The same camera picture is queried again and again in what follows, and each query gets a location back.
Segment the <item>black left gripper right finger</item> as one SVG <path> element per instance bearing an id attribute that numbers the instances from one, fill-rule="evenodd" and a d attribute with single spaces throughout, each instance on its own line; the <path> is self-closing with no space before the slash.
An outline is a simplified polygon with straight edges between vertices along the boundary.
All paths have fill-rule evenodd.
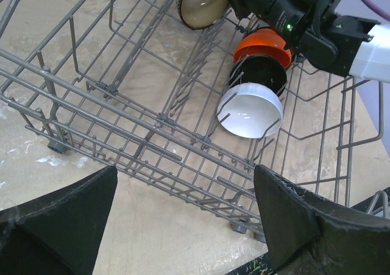
<path id="1" fill-rule="evenodd" d="M 389 274 L 389 220 L 302 188 L 264 165 L 253 184 L 277 274 Z"/>

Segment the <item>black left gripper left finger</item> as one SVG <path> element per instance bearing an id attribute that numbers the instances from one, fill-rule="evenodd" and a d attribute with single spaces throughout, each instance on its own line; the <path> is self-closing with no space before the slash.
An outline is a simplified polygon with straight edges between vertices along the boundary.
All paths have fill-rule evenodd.
<path id="1" fill-rule="evenodd" d="M 92 274 L 118 183 L 106 166 L 1 211 L 1 274 Z"/>

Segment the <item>orange bowl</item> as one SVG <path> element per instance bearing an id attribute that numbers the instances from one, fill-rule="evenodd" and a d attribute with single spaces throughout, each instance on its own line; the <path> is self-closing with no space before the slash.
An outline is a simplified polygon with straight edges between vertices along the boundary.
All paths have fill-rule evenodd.
<path id="1" fill-rule="evenodd" d="M 292 52 L 285 49 L 286 41 L 270 27 L 261 27 L 244 37 L 233 53 L 238 62 L 246 55 L 267 55 L 276 59 L 284 68 L 292 64 Z"/>

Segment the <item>black glossy bowl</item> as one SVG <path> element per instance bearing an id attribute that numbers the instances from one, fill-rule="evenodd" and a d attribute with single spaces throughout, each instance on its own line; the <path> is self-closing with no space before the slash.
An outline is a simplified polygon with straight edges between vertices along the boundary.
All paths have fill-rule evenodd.
<path id="1" fill-rule="evenodd" d="M 286 70 L 273 57 L 251 55 L 235 63 L 228 77 L 229 88 L 244 83 L 264 85 L 281 96 L 287 84 Z"/>

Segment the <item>brown glazed bowl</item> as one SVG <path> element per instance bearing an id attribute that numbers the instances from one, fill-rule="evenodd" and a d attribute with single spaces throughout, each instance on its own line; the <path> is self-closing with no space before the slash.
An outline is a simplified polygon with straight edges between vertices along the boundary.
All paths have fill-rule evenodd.
<path id="1" fill-rule="evenodd" d="M 214 25 L 228 8 L 228 0 L 176 0 L 180 19 L 192 30 L 202 30 Z"/>

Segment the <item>white bowl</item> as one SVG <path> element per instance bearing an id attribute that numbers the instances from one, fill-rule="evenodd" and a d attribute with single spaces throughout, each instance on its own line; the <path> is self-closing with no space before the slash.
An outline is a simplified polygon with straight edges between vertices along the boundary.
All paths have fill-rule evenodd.
<path id="1" fill-rule="evenodd" d="M 268 87 L 244 83 L 228 89 L 217 106 L 216 117 L 228 132 L 259 139 L 275 134 L 282 126 L 283 106 Z"/>

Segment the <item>grey wire dish rack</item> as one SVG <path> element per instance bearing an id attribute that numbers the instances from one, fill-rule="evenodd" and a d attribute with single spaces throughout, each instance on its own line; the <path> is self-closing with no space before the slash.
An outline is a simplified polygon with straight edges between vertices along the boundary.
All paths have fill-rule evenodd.
<path id="1" fill-rule="evenodd" d="M 253 172 L 264 165 L 345 206 L 379 215 L 389 154 L 362 99 L 386 87 L 287 69 L 284 116 L 254 138 L 227 131 L 240 75 L 234 50 L 263 27 L 227 10 L 191 30 L 179 0 L 1 0 L 1 104 L 59 154 L 76 151 L 230 222 L 264 241 Z"/>

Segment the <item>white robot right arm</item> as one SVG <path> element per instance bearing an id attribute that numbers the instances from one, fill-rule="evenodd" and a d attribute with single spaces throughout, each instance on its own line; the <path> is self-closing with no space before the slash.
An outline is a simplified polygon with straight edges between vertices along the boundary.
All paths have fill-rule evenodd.
<path id="1" fill-rule="evenodd" d="M 341 0 L 228 0 L 238 19 L 254 14 L 287 49 L 338 76 L 389 82 L 389 27 L 335 12 Z"/>

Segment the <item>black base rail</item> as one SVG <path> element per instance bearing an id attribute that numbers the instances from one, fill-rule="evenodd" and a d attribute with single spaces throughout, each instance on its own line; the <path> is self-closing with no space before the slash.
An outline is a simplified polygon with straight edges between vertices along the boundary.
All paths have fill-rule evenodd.
<path id="1" fill-rule="evenodd" d="M 272 274 L 276 274 L 276 272 L 271 268 L 271 261 L 269 260 L 268 252 L 226 273 L 226 275 L 272 275 Z"/>

